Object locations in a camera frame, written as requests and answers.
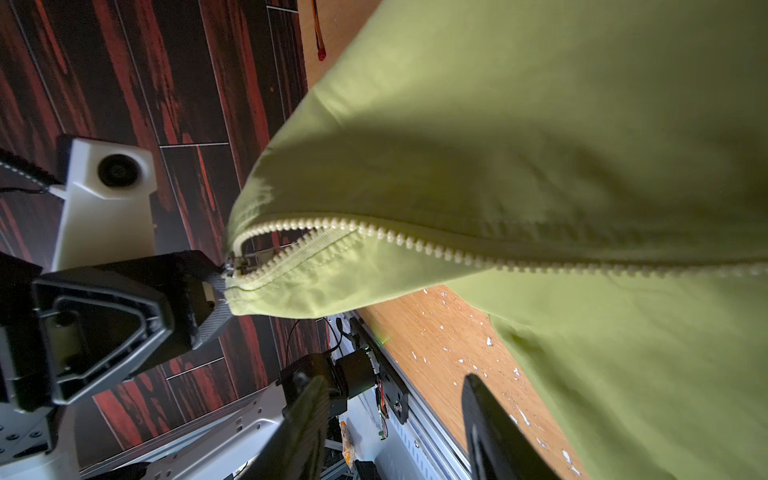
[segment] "dark wood floor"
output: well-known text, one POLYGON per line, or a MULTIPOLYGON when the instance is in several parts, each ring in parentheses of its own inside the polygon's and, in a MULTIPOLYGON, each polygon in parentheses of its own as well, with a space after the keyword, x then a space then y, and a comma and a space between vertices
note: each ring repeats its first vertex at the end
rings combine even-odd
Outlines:
MULTIPOLYGON (((306 93, 295 0, 0 0, 0 146, 57 172, 60 134, 152 152, 158 253, 223 260, 246 176, 306 93)), ((0 171, 0 185, 24 182, 0 171)), ((0 197, 0 250, 51 266, 61 203, 0 197)), ((257 249, 286 244, 273 234, 257 249)), ((267 386, 327 348, 325 323, 243 316, 218 343, 80 405, 86 467, 267 386)))

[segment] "zipper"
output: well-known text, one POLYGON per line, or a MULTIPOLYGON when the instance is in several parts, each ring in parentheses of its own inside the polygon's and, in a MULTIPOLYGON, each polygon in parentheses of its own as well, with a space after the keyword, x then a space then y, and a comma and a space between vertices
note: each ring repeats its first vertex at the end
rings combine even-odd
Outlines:
POLYGON ((739 262, 712 265, 648 265, 622 262, 531 262, 528 260, 509 260, 494 257, 484 257, 471 252, 455 250, 441 244, 436 244, 413 235, 405 235, 393 229, 380 227, 374 223, 358 221, 345 217, 294 218, 290 220, 275 220, 262 223, 245 230, 238 235, 233 245, 237 249, 230 253, 225 263, 226 275, 242 281, 261 280, 275 270, 284 270, 287 264, 295 264, 303 258, 327 247, 332 242, 345 235, 358 232, 364 237, 375 237, 389 243, 416 250, 425 255, 442 258, 445 261, 464 263, 467 266, 481 268, 496 268, 498 270, 531 272, 531 273, 576 273, 596 274, 613 273, 616 275, 640 274, 643 276, 680 276, 690 274, 707 274, 714 276, 744 276, 768 273, 766 262, 739 262), (286 230, 305 230, 309 233, 298 242, 287 246, 272 260, 265 264, 253 261, 253 254, 242 254, 243 243, 258 235, 286 230))

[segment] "green fabric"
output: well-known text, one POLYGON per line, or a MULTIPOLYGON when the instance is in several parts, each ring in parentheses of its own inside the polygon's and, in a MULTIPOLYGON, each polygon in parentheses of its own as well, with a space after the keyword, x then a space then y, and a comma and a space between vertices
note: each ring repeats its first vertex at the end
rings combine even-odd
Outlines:
MULTIPOLYGON (((518 262, 764 262, 766 45, 757 0, 385 0, 265 150, 229 238, 328 216, 518 262)), ((229 280, 232 310, 310 317, 448 283, 593 478, 765 476, 764 274, 511 273, 322 238, 229 280)))

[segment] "wooden table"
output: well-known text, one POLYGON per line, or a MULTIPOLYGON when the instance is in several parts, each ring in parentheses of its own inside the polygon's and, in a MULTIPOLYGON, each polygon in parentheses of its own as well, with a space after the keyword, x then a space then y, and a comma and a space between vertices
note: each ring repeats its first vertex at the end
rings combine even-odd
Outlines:
MULTIPOLYGON (((315 46, 312 0, 299 0, 310 88, 333 66, 380 2, 316 1, 327 53, 322 62, 315 46)), ((483 312, 470 307, 445 286, 359 312, 465 449, 462 382, 468 372, 473 372, 483 379, 531 444, 538 445, 541 456, 562 478, 578 478, 577 471, 583 478, 588 477, 573 447, 483 312)))

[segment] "zipper teeth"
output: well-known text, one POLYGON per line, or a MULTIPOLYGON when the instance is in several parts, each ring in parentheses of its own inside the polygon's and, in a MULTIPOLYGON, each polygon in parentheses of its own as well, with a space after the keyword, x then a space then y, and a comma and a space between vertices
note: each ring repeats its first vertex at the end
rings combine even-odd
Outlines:
POLYGON ((470 252, 464 252, 462 250, 455 250, 451 247, 445 247, 434 242, 424 241, 423 239, 415 238, 413 235, 405 235, 404 233, 397 232, 392 229, 386 229, 385 227, 379 227, 374 223, 368 223, 365 221, 358 221, 354 219, 348 219, 344 217, 317 217, 317 218, 296 218, 290 220, 275 220, 261 225, 257 225, 254 228, 246 230, 241 233, 236 239, 234 244, 241 246, 242 243, 256 235, 262 235, 264 233, 272 233, 276 231, 285 230, 305 230, 310 229, 310 232, 301 237, 296 243, 292 243, 285 250, 278 253, 266 264, 259 266, 256 270, 245 272, 243 276, 255 276, 259 277, 265 273, 271 271, 280 262, 290 258, 292 255, 308 243, 312 243, 323 237, 324 230, 357 230, 358 233, 365 237, 375 237, 379 240, 386 240, 389 243, 394 243, 399 246, 404 246, 409 250, 415 249, 417 252, 422 252, 426 255, 430 255, 436 258, 442 258, 445 261, 452 261, 455 263, 464 263, 467 266, 474 266, 478 269, 481 268, 496 268, 498 270, 517 271, 517 272, 539 272, 539 273, 614 273, 621 275, 627 273, 634 275, 639 273, 643 276, 650 276, 651 274, 657 276, 679 276, 682 274, 709 274, 715 276, 743 276, 743 275, 760 275, 768 273, 768 263, 724 263, 714 264, 706 266, 668 266, 668 265, 641 265, 632 263, 618 263, 618 262, 529 262, 520 260, 505 260, 494 257, 484 257, 482 255, 475 255, 470 252))

